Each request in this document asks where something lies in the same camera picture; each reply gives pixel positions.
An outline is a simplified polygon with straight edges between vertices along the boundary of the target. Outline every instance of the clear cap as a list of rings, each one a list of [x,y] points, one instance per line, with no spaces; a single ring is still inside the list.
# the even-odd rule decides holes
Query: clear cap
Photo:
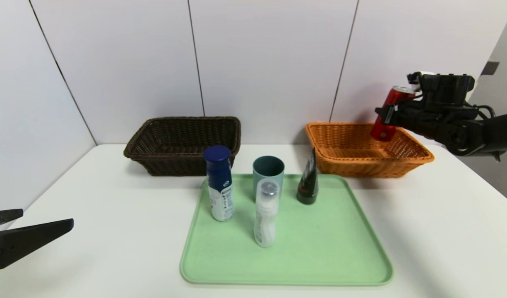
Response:
[[[257,184],[255,207],[257,211],[275,215],[279,209],[281,187],[272,178],[264,178]]]

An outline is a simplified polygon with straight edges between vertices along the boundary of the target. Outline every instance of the bottle cap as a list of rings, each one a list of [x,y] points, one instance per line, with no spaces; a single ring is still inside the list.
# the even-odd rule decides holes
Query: bottle cap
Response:
[[[219,170],[221,168],[228,168],[230,156],[231,151],[228,147],[222,145],[208,147],[204,151],[204,159],[206,160],[207,170],[212,171]]]
[[[280,186],[272,178],[264,178],[257,184],[255,208],[266,215],[276,215],[279,209]]]

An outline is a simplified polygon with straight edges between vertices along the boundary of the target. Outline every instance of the can lid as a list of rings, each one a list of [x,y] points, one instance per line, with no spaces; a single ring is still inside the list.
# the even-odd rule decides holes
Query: can lid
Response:
[[[219,162],[227,160],[231,156],[231,150],[223,145],[208,147],[204,151],[204,159],[208,162]]]
[[[399,92],[407,93],[407,94],[415,94],[416,93],[413,89],[411,89],[410,87],[406,87],[406,86],[395,85],[395,86],[393,86],[392,89],[395,91],[399,91]]]

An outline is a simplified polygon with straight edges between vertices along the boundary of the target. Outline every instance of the white table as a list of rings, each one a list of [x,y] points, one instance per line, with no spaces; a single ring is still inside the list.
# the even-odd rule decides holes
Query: white table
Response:
[[[380,287],[194,285],[179,266],[203,177],[150,177],[124,145],[90,151],[12,228],[75,228],[0,270],[0,298],[507,298],[507,200],[445,149],[401,179],[348,179],[393,268]],[[275,155],[301,173],[308,146],[243,145],[234,173]]]

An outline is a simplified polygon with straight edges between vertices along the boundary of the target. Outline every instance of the dark brown wicker basket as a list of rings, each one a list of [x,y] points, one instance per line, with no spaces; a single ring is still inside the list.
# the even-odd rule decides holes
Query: dark brown wicker basket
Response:
[[[125,156],[153,176],[205,176],[204,150],[224,145],[233,166],[240,148],[235,117],[166,117],[150,119],[126,145]]]

